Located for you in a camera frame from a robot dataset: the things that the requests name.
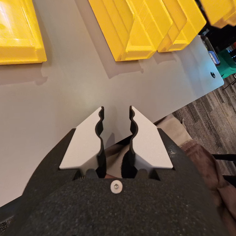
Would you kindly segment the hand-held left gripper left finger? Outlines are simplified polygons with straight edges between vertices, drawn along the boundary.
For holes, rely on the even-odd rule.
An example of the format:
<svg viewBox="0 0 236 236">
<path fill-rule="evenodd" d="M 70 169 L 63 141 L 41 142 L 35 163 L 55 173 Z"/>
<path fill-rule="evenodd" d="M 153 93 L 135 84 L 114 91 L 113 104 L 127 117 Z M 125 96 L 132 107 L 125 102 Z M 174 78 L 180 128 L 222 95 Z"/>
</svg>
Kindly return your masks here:
<svg viewBox="0 0 236 236">
<path fill-rule="evenodd" d="M 59 166 L 61 170 L 78 169 L 81 175 L 94 169 L 99 178 L 106 176 L 103 132 L 104 107 L 99 107 L 75 128 Z"/>
</svg>

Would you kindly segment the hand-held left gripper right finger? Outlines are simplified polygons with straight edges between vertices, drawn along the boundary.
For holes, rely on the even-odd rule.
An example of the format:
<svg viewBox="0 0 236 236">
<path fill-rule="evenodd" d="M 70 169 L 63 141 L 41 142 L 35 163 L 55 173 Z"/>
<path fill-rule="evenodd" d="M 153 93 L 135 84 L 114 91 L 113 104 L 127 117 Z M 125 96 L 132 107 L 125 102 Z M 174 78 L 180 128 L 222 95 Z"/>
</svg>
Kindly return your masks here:
<svg viewBox="0 0 236 236">
<path fill-rule="evenodd" d="M 172 169 L 173 164 L 158 128 L 134 106 L 129 108 L 129 119 L 132 136 L 122 160 L 122 178 L 159 178 L 156 170 Z"/>
</svg>

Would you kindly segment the yellow plastic storage bin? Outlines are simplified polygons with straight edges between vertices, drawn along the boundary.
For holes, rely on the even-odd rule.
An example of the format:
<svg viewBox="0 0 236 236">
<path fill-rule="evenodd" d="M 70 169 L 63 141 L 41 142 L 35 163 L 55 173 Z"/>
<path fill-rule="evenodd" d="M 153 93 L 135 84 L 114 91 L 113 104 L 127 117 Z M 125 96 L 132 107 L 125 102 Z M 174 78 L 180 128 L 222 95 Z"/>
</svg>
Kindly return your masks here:
<svg viewBox="0 0 236 236">
<path fill-rule="evenodd" d="M 116 62 L 149 59 L 173 20 L 162 0 L 89 0 Z"/>
<path fill-rule="evenodd" d="M 47 61 L 32 0 L 0 1 L 0 64 Z"/>
<path fill-rule="evenodd" d="M 186 48 L 205 26 L 206 20 L 195 0 L 163 0 L 173 24 L 158 47 L 158 52 Z"/>
<path fill-rule="evenodd" d="M 211 26 L 223 28 L 236 25 L 235 0 L 200 0 Z"/>
</svg>

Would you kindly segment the grey desk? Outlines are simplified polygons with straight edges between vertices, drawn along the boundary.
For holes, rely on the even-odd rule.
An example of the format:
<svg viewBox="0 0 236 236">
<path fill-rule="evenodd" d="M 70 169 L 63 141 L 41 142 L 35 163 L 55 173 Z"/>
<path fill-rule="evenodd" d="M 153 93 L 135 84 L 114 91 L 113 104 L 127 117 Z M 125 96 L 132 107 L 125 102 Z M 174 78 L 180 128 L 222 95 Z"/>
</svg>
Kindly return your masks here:
<svg viewBox="0 0 236 236">
<path fill-rule="evenodd" d="M 115 62 L 87 0 L 34 0 L 47 61 L 0 67 L 0 206 L 100 106 L 104 147 L 128 137 L 129 107 L 153 123 L 224 84 L 199 36 L 182 51 Z"/>
</svg>

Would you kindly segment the person's beige trousers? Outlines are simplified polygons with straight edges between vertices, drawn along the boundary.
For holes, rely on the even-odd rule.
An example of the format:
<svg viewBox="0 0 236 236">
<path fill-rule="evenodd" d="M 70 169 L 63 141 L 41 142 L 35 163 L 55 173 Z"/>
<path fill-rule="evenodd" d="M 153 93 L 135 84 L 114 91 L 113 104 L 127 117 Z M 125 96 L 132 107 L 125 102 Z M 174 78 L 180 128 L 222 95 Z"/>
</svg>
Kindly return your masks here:
<svg viewBox="0 0 236 236">
<path fill-rule="evenodd" d="M 161 128 L 178 146 L 182 146 L 192 137 L 187 132 L 186 127 L 172 114 L 169 114 L 157 123 L 157 128 Z M 105 156 L 107 161 L 107 174 L 105 178 L 122 178 L 121 165 L 124 155 L 129 151 L 129 142 L 127 145 L 114 144 L 105 149 Z"/>
</svg>

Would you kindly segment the person's brown top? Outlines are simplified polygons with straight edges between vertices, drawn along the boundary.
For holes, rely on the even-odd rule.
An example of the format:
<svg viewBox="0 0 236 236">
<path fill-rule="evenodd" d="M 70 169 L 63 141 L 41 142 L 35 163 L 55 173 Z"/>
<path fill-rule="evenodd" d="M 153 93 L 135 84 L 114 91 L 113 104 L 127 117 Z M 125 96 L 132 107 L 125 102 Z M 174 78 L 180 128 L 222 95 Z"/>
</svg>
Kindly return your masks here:
<svg viewBox="0 0 236 236">
<path fill-rule="evenodd" d="M 180 145 L 194 163 L 208 189 L 229 235 L 236 235 L 236 188 L 223 178 L 216 159 L 194 140 Z"/>
</svg>

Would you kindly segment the green bag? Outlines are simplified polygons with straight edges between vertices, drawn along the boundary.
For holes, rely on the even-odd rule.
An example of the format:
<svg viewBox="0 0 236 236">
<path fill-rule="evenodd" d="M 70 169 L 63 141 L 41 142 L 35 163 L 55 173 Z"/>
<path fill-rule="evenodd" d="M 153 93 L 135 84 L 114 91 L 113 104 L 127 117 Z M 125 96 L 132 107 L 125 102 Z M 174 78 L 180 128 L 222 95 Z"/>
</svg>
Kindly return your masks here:
<svg viewBox="0 0 236 236">
<path fill-rule="evenodd" d="M 220 65 L 217 66 L 217 70 L 222 79 L 236 73 L 236 63 L 226 49 L 220 51 L 217 56 L 220 60 Z"/>
</svg>

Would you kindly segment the black chair frame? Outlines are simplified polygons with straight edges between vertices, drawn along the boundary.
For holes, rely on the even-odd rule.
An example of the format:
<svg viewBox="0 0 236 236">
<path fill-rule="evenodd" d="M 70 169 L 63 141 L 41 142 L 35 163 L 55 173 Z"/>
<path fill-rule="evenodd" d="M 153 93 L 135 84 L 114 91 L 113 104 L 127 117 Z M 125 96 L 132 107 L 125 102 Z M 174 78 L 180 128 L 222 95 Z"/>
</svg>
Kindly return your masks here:
<svg viewBox="0 0 236 236">
<path fill-rule="evenodd" d="M 220 160 L 220 161 L 228 161 L 233 163 L 234 166 L 234 174 L 233 175 L 226 175 L 223 174 L 223 178 L 228 181 L 231 185 L 233 185 L 234 187 L 236 187 L 236 155 L 235 154 L 212 154 L 213 157 L 216 160 Z"/>
</svg>

